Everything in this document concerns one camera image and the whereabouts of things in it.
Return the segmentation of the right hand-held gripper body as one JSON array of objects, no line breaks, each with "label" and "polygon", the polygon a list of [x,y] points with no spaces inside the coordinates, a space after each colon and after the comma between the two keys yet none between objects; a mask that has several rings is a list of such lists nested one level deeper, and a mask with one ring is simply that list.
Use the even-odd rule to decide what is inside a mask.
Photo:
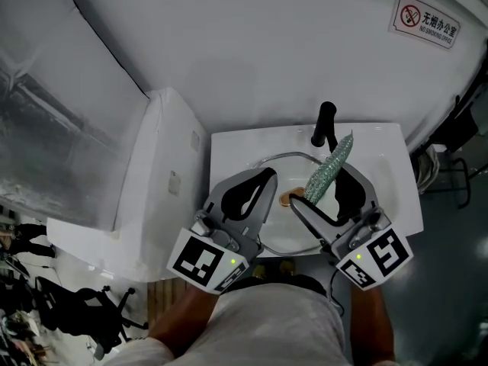
[{"label": "right hand-held gripper body", "polygon": [[413,258],[406,237],[380,207],[369,210],[331,247],[336,268],[363,291],[377,287]]}]

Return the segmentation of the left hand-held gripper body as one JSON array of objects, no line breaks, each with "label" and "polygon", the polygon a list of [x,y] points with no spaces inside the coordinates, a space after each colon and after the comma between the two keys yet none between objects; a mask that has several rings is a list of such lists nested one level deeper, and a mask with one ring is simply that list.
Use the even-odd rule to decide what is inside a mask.
[{"label": "left hand-held gripper body", "polygon": [[265,209],[258,205],[240,220],[220,209],[214,214],[201,210],[189,230],[181,229],[166,268],[207,293],[221,294],[263,252],[259,233],[264,223]]}]

